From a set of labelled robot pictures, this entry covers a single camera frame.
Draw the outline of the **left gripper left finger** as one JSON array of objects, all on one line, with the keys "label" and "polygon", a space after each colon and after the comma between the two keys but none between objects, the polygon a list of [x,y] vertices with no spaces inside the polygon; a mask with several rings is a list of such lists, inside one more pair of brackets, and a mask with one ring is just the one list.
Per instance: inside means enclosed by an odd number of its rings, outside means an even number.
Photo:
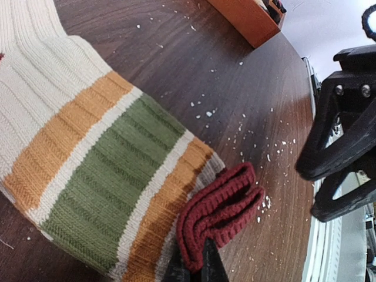
[{"label": "left gripper left finger", "polygon": [[198,270],[188,268],[183,260],[183,251],[176,240],[172,258],[166,269],[166,281],[229,281],[219,255],[218,239],[206,238],[203,249],[197,253],[202,259]]}]

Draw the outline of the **cream striped knitted sock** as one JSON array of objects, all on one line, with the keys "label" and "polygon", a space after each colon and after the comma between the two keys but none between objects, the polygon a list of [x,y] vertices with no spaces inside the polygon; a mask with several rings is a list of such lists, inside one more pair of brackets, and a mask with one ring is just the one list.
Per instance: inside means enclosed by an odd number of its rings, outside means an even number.
[{"label": "cream striped knitted sock", "polygon": [[1,2],[1,192],[50,241],[114,281],[166,281],[176,240],[198,270],[265,191],[118,75],[52,1]]}]

